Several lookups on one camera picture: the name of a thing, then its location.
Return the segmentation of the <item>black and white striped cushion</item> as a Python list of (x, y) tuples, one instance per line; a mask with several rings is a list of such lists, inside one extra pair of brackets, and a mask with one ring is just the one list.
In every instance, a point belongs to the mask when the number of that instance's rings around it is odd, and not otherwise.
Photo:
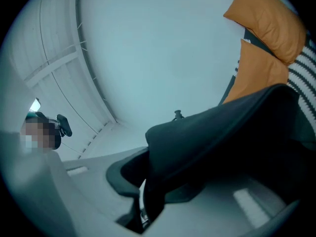
[(302, 97), (301, 108), (308, 120), (316, 123), (316, 44), (306, 36), (303, 50), (288, 66), (288, 85)]

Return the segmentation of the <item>large orange leather cushion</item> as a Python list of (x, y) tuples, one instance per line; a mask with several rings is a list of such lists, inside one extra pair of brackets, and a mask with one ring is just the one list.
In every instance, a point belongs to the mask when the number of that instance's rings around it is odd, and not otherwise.
[(249, 29), (287, 65), (305, 45), (307, 29), (280, 0), (233, 0), (224, 17)]

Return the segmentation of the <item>small orange leather cushion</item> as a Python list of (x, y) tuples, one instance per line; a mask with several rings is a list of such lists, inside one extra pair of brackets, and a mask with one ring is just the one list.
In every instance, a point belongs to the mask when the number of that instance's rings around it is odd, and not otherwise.
[(231, 102), (288, 80), (288, 68), (263, 49), (241, 40), (240, 60), (235, 82), (224, 100)]

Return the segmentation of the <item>person's white shirt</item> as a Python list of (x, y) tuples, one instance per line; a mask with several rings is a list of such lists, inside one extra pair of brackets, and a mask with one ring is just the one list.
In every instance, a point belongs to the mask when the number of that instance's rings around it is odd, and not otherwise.
[(17, 133), (0, 131), (0, 171), (22, 212), (45, 235), (116, 236), (114, 224), (81, 194), (56, 154), (24, 154)]

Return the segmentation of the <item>black backpack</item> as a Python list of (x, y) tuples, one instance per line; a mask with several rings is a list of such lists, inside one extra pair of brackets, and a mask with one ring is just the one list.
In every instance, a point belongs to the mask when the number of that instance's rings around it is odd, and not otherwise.
[(298, 100), (276, 84), (150, 128), (106, 172), (131, 201), (116, 223), (146, 237), (305, 236), (316, 138)]

